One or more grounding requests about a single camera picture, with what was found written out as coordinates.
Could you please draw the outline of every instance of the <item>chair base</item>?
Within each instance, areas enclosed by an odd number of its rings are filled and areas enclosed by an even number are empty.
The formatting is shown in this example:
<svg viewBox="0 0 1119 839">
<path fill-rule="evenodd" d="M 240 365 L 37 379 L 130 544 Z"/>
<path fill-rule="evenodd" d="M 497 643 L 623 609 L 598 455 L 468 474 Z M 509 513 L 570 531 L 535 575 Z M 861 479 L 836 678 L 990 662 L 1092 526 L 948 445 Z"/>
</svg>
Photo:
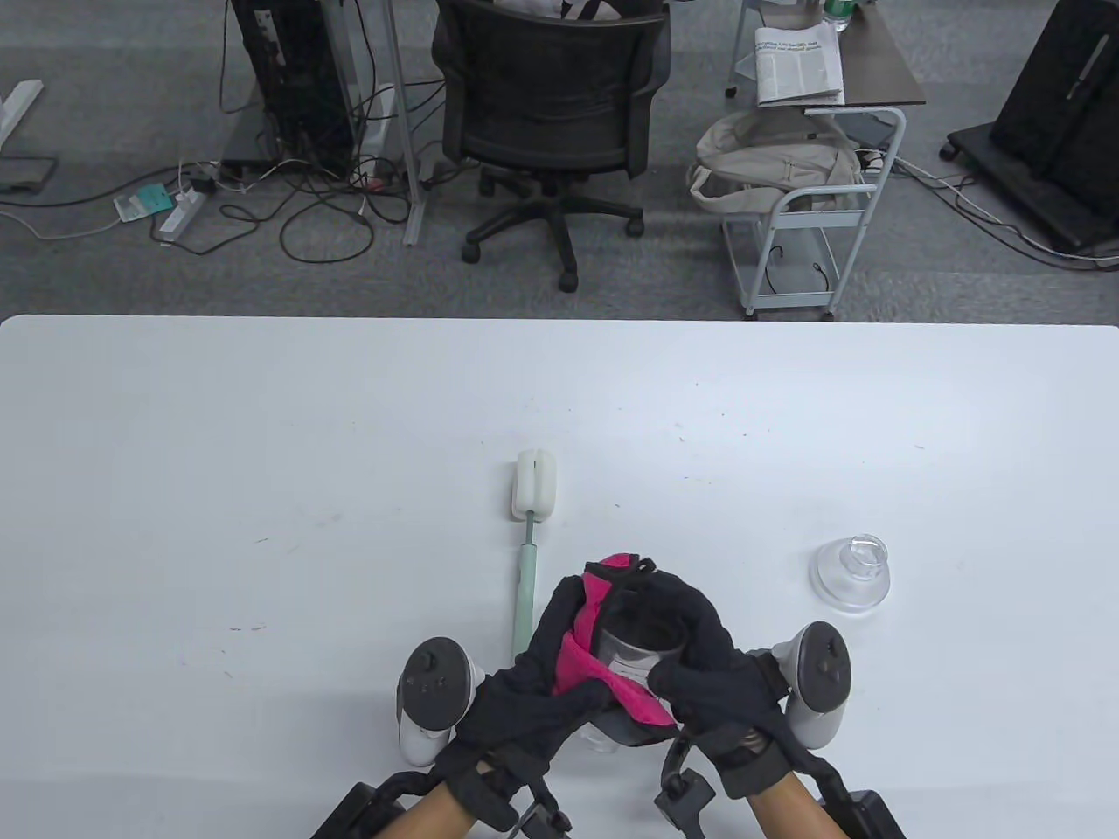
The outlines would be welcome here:
<svg viewBox="0 0 1119 839">
<path fill-rule="evenodd" d="M 529 178 L 540 185 L 540 194 L 537 197 L 533 197 L 534 189 L 528 182 Z M 576 179 L 573 177 L 545 175 L 532 175 L 526 178 L 483 168 L 478 181 L 480 195 L 492 196 L 497 191 L 496 186 L 500 183 L 521 200 L 467 234 L 466 244 L 462 246 L 462 261 L 469 264 L 477 263 L 481 258 L 479 245 L 482 242 L 525 221 L 542 219 L 547 221 L 552 230 L 552 237 L 560 251 L 560 261 L 563 263 L 560 291 L 567 293 L 576 291 L 579 264 L 575 261 L 575 248 L 571 244 L 566 216 L 574 213 L 598 213 L 627 218 L 629 223 L 626 225 L 626 235 L 634 238 L 645 233 L 645 220 L 640 207 L 571 195 L 568 190 L 574 180 Z"/>
</svg>

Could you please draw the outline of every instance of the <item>newspaper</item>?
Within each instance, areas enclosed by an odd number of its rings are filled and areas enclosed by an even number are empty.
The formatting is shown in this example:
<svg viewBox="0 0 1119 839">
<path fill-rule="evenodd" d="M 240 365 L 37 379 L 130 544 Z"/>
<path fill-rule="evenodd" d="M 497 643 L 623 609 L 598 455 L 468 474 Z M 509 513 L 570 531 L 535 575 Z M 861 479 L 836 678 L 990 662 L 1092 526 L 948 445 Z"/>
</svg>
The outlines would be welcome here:
<svg viewBox="0 0 1119 839">
<path fill-rule="evenodd" d="M 761 27 L 754 53 L 760 106 L 845 104 L 839 36 L 830 23 L 811 29 Z"/>
</svg>

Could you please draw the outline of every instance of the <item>pink cloth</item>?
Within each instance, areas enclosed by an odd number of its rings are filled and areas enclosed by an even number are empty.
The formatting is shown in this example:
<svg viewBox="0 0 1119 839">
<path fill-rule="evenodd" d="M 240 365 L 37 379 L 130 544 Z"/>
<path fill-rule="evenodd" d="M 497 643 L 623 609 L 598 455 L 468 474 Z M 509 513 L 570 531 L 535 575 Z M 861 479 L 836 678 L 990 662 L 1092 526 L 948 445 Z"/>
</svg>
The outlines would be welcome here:
<svg viewBox="0 0 1119 839">
<path fill-rule="evenodd" d="M 614 554 L 602 560 L 613 568 L 628 568 L 630 554 Z M 587 679 L 606 684 L 622 707 L 634 720 L 643 725 L 674 726 L 676 720 L 665 710 L 660 700 L 632 679 L 618 676 L 591 654 L 591 638 L 599 622 L 602 601 L 610 592 L 611 584 L 594 574 L 583 574 L 583 590 L 586 603 L 575 615 L 571 632 L 564 635 L 560 657 L 556 659 L 556 694 L 566 694 Z"/>
</svg>

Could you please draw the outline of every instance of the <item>hand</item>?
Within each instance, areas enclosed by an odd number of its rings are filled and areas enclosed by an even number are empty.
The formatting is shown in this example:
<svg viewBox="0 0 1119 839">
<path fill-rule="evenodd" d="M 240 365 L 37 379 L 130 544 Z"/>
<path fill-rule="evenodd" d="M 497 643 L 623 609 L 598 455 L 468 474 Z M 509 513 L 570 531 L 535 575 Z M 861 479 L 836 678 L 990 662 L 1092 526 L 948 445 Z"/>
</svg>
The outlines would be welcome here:
<svg viewBox="0 0 1119 839">
<path fill-rule="evenodd" d="M 724 668 L 662 661 L 649 673 L 649 689 L 671 704 L 732 799 L 756 795 L 792 770 L 818 770 L 778 705 L 786 694 L 775 681 L 756 658 L 736 650 Z"/>
<path fill-rule="evenodd" d="M 454 739 L 435 758 L 433 771 L 451 794 L 497 830 L 516 822 L 509 801 L 517 791 L 543 777 L 564 741 L 612 699 L 600 681 L 552 695 L 563 637 L 584 601 L 580 577 L 560 582 L 528 649 L 479 686 Z"/>
<path fill-rule="evenodd" d="M 674 611 L 684 622 L 688 642 L 679 663 L 696 670 L 724 670 L 739 654 L 718 612 L 697 588 L 675 574 L 657 571 L 649 575 L 642 596 L 655 607 Z"/>
</svg>

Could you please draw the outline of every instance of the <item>white sponge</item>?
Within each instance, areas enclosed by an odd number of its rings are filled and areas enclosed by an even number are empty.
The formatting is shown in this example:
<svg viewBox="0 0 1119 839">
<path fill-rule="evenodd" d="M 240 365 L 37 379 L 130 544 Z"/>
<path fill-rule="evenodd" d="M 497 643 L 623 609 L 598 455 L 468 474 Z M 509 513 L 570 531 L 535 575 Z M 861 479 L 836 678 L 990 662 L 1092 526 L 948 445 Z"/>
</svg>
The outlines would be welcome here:
<svg viewBox="0 0 1119 839">
<path fill-rule="evenodd" d="M 517 455 L 513 478 L 513 517 L 520 521 L 533 511 L 544 521 L 556 507 L 556 459 L 543 449 L 529 449 Z"/>
</svg>

